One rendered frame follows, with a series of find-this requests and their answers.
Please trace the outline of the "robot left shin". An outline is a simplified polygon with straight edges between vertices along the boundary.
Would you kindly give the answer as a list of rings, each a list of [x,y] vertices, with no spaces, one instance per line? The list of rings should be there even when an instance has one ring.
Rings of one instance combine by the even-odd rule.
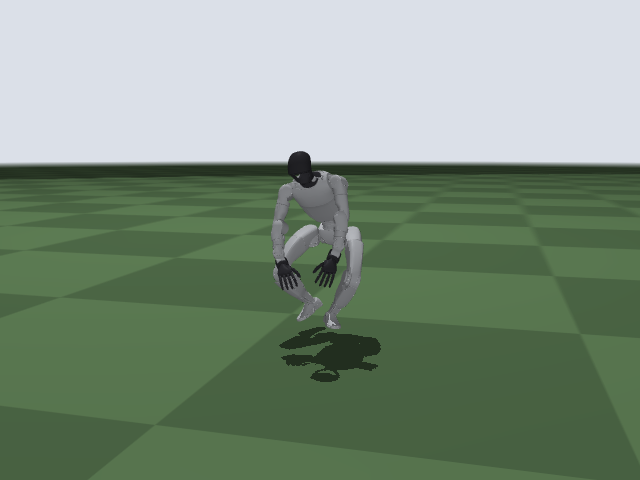
[[[355,292],[360,284],[360,281],[361,281],[361,275],[358,276],[357,284],[355,287],[350,286],[346,288],[344,285],[342,285],[342,282],[339,283],[339,286],[335,293],[334,301],[327,315],[331,313],[337,315],[340,312],[340,310],[350,302],[350,300],[355,295]]]

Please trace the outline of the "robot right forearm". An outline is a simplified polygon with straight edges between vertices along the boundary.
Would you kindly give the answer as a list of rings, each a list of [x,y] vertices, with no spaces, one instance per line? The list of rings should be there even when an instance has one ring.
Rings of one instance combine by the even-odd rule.
[[[271,241],[273,241],[273,257],[276,259],[276,262],[280,262],[285,260],[284,258],[284,241],[285,236],[281,234],[283,223],[280,220],[276,220],[273,223],[271,230]]]

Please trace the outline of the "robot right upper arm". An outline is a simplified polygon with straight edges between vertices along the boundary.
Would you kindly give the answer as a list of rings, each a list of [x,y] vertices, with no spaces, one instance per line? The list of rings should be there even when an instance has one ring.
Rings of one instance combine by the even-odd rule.
[[[280,220],[283,223],[282,226],[282,231],[281,234],[286,234],[289,230],[289,226],[286,222],[284,222],[284,219],[288,213],[288,209],[289,209],[289,201],[293,199],[293,195],[292,195],[292,183],[288,183],[285,184],[283,186],[280,187],[279,192],[278,192],[278,199],[277,199],[277,203],[276,203],[276,207],[275,207],[275,212],[274,212],[274,220],[273,223],[276,220]],[[272,224],[273,226],[273,224]]]

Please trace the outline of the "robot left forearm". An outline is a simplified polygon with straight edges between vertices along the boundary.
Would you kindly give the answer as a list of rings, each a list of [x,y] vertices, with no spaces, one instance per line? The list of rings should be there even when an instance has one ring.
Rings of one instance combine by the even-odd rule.
[[[347,215],[343,211],[338,211],[335,214],[335,227],[334,227],[334,243],[332,245],[332,251],[330,255],[334,255],[339,258],[341,251],[345,247],[346,234],[348,233],[348,221]]]

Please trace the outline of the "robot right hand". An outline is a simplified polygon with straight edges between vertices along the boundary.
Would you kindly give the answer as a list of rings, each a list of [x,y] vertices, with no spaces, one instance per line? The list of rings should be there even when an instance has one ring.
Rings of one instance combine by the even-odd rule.
[[[297,270],[295,270],[294,268],[292,268],[292,267],[289,265],[289,263],[288,263],[288,261],[287,261],[287,258],[286,258],[286,257],[284,257],[284,258],[285,258],[285,260],[282,260],[282,261],[280,261],[280,262],[278,262],[278,263],[277,263],[277,262],[276,262],[276,260],[275,260],[275,263],[276,263],[276,266],[277,266],[277,269],[278,269],[279,282],[280,282],[280,285],[281,285],[282,290],[284,290],[284,288],[283,288],[283,283],[282,283],[282,278],[283,278],[283,280],[284,280],[284,283],[285,283],[286,289],[287,289],[287,290],[289,290],[289,288],[288,288],[288,284],[287,284],[287,280],[286,280],[286,277],[288,278],[288,281],[289,281],[289,283],[290,283],[291,289],[293,289],[293,285],[292,285],[292,281],[291,281],[290,276],[292,277],[292,279],[293,279],[293,281],[294,281],[294,283],[295,283],[296,287],[298,286],[298,284],[297,284],[297,281],[296,281],[296,279],[295,279],[295,277],[294,277],[294,275],[293,275],[293,272],[294,272],[294,273],[295,273],[299,278],[300,278],[301,276],[300,276],[300,274],[299,274],[299,272],[298,272]],[[292,272],[292,271],[293,271],[293,272]]]

